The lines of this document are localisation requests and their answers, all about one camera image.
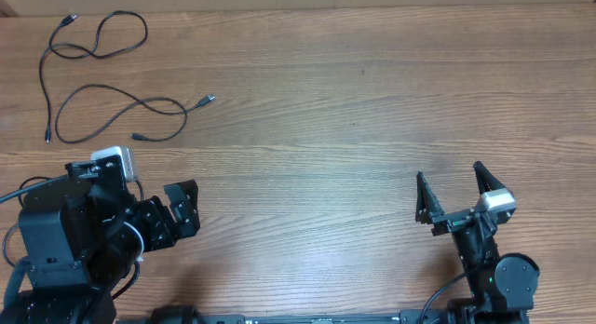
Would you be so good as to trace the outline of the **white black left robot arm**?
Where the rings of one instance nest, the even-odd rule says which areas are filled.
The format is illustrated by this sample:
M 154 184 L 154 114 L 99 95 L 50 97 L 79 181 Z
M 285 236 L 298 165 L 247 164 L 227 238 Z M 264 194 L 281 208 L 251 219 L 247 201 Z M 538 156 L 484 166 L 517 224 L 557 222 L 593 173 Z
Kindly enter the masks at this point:
M 116 286 L 147 251 L 195 236 L 195 181 L 139 200 L 122 180 L 46 182 L 28 193 L 18 225 L 27 254 L 4 297 L 4 323 L 111 323 Z

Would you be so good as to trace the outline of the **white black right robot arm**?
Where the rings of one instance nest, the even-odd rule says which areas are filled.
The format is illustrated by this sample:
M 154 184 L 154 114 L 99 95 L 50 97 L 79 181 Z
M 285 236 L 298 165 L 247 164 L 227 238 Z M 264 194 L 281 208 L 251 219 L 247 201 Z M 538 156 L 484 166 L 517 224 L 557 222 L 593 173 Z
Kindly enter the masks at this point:
M 517 208 L 514 194 L 480 161 L 473 165 L 479 200 L 469 209 L 447 213 L 432 192 L 423 172 L 416 174 L 415 220 L 432 226 L 433 236 L 449 234 L 463 272 L 446 282 L 413 312 L 417 323 L 528 323 L 534 308 L 540 270 L 521 253 L 501 255 L 494 240 L 498 226 L 507 223 Z M 444 309 L 431 305 L 460 280 L 470 296 L 451 300 Z

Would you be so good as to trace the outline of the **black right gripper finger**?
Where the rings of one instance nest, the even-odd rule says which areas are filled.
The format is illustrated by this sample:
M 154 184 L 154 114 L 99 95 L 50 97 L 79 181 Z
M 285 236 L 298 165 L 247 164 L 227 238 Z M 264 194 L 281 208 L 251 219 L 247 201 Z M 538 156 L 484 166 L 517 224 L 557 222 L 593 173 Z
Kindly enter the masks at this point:
M 419 223 L 432 224 L 435 217 L 444 214 L 439 200 L 432 192 L 422 171 L 416 174 L 417 201 L 415 220 Z
M 501 183 L 480 161 L 473 164 L 476 181 L 481 195 L 494 191 L 505 189 L 506 186 Z

